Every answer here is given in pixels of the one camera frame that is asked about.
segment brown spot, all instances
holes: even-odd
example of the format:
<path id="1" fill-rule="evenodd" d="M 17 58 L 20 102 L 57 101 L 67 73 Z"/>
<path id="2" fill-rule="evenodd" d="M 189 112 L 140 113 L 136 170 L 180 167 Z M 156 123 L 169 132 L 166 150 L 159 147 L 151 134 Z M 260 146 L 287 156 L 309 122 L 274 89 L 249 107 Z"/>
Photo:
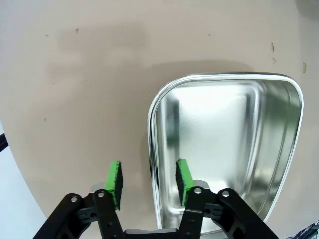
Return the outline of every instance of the brown spot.
<path id="1" fill-rule="evenodd" d="M 307 70 L 307 64 L 304 62 L 304 63 L 303 63 L 303 73 L 305 73 L 306 70 Z"/>
<path id="2" fill-rule="evenodd" d="M 274 43 L 271 43 L 271 52 L 274 53 L 275 52 L 275 47 L 274 47 Z"/>

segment stainless steel container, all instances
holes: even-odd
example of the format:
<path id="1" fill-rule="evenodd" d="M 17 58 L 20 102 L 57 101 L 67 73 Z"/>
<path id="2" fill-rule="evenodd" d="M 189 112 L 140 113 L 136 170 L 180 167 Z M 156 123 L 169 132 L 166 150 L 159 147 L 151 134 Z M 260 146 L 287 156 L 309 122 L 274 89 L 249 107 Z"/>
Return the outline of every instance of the stainless steel container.
<path id="1" fill-rule="evenodd" d="M 215 193 L 233 188 L 266 220 L 285 181 L 302 112 L 301 90 L 284 75 L 190 75 L 163 87 L 148 115 L 158 228 L 179 227 L 180 158 L 187 159 L 194 179 Z M 204 219 L 202 234 L 210 233 L 220 228 Z"/>

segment black object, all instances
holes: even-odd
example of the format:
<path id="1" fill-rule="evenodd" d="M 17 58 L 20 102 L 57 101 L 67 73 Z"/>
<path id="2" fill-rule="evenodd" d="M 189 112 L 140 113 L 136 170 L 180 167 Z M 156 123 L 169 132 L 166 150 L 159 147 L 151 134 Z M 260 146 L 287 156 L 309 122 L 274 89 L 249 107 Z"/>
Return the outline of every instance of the black object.
<path id="1" fill-rule="evenodd" d="M 123 231 L 112 195 L 100 189 L 85 198 L 66 195 L 33 239 L 78 239 L 94 221 L 103 239 L 198 239 L 204 217 L 217 223 L 230 239 L 278 239 L 233 189 L 215 194 L 202 187 L 188 193 L 179 230 Z"/>
<path id="2" fill-rule="evenodd" d="M 0 152 L 9 146 L 8 141 L 6 140 L 5 134 L 0 135 Z"/>

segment white floor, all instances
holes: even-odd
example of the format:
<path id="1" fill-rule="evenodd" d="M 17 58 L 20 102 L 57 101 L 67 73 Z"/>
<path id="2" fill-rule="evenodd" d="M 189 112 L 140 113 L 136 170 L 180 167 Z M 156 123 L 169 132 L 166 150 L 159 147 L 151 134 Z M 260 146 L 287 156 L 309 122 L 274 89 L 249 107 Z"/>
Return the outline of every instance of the white floor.
<path id="1" fill-rule="evenodd" d="M 0 192 L 0 238 L 33 238 L 45 216 L 25 183 L 10 147 L 0 152 Z"/>

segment beige table surface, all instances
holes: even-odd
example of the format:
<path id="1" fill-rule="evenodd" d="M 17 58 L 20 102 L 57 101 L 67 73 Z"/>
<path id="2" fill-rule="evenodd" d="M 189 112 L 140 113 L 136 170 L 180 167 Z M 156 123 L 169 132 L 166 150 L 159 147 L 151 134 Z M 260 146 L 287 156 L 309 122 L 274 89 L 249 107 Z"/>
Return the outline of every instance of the beige table surface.
<path id="1" fill-rule="evenodd" d="M 318 0 L 2 0 L 0 119 L 47 216 L 121 160 L 123 227 L 155 229 L 146 128 L 157 91 L 192 73 L 289 75 L 305 111 L 267 221 L 283 238 L 319 218 L 318 39 Z"/>

